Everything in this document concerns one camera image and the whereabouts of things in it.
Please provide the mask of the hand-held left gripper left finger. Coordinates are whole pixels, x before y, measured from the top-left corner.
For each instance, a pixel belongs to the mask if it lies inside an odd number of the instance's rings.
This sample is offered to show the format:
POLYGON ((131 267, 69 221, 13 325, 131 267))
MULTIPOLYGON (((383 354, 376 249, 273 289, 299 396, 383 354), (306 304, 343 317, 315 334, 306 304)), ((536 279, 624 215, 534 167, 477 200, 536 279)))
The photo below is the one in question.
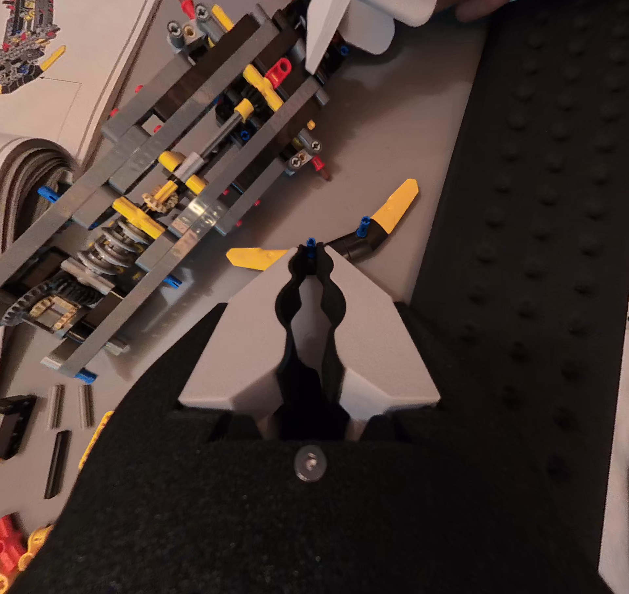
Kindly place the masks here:
POLYGON ((228 411, 260 421, 281 407, 304 409, 309 368, 299 360, 289 315, 276 307, 302 246, 251 279, 227 302, 178 397, 186 409, 228 411))

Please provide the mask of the instruction booklet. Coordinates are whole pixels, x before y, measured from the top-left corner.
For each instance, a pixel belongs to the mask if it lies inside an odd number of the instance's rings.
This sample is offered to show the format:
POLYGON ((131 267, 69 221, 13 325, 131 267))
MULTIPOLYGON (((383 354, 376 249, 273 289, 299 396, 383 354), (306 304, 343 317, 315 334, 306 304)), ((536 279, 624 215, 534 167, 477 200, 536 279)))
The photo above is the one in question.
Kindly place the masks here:
POLYGON ((1 0, 1 251, 76 179, 159 0, 1 0))

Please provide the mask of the lego car chassis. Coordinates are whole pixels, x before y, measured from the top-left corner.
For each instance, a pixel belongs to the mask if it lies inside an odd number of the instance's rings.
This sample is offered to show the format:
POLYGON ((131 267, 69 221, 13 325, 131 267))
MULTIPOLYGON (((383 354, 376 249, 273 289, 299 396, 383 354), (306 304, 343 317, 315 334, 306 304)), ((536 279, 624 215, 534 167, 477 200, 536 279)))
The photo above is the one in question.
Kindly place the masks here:
POLYGON ((1 252, 1 349, 21 324, 61 340, 43 359, 90 384, 100 349, 125 349, 117 331, 194 247, 193 227, 228 233, 279 176, 311 163, 322 89, 305 69, 306 10, 291 0, 233 23, 222 8, 190 5, 199 35, 169 23, 173 62, 104 127, 113 146, 82 178, 41 185, 45 209, 1 252))

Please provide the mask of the pile of yellow lego pieces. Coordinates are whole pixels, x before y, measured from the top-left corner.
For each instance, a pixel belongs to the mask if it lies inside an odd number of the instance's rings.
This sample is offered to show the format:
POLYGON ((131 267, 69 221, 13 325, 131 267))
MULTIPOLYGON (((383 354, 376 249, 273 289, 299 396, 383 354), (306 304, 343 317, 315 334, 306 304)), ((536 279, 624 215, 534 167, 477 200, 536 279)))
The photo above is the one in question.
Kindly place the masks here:
POLYGON ((20 574, 23 574, 43 544, 50 537, 55 520, 24 534, 18 523, 18 513, 1 516, 1 592, 7 593, 20 574))

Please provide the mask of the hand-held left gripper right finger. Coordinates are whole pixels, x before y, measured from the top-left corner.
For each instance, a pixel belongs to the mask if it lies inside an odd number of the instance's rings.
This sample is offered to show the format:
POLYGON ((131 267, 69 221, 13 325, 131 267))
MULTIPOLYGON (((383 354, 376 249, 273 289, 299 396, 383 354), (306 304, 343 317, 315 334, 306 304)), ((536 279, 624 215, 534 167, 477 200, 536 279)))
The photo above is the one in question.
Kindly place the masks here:
POLYGON ((440 393, 392 297, 329 245, 317 247, 316 275, 330 322, 323 387, 348 415, 345 430, 363 431, 375 416, 435 407, 440 393))

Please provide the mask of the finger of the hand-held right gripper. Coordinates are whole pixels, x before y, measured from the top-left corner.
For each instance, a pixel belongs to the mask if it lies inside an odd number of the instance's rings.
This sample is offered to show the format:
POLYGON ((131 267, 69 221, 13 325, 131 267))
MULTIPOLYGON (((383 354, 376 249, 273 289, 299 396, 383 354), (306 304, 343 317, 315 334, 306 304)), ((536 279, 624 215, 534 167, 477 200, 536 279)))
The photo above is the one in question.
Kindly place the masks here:
POLYGON ((315 75, 351 0, 311 0, 306 14, 306 71, 315 75))

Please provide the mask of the small yellow lego piece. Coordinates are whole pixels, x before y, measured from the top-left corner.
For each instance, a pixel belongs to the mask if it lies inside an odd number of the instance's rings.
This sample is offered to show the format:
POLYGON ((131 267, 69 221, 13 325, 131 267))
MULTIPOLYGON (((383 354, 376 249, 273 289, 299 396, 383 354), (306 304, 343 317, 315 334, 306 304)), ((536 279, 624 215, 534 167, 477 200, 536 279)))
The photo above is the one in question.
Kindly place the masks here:
POLYGON ((416 179, 405 180, 371 216, 389 236, 420 192, 416 179))

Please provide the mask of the grey lego axle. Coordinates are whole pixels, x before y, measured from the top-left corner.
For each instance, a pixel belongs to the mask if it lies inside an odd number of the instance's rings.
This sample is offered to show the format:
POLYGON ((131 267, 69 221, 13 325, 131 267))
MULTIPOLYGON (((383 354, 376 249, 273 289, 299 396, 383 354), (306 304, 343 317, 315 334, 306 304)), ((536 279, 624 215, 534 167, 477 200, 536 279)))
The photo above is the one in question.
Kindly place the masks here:
POLYGON ((83 383, 78 388, 79 418, 82 430, 94 425, 93 391, 90 384, 83 383))
POLYGON ((64 403, 65 385, 62 383, 51 386, 47 401, 47 430, 54 431, 60 426, 64 403))

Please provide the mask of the black yellow lego piece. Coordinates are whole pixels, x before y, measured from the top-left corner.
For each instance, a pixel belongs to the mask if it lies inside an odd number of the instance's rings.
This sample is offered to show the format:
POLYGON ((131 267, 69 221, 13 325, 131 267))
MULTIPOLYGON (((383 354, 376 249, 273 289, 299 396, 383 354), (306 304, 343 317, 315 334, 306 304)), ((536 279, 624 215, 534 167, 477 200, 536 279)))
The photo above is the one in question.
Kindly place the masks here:
POLYGON ((32 394, 1 398, 1 461, 18 454, 36 401, 32 394))

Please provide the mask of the black lego pin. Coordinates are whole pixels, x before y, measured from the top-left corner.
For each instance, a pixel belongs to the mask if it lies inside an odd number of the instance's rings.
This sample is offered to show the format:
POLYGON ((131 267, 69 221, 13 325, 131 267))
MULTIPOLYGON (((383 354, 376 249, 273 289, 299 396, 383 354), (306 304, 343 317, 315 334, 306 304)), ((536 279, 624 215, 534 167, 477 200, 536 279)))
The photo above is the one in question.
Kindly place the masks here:
POLYGON ((56 497, 62 489, 71 434, 70 430, 56 434, 43 496, 45 500, 56 497))

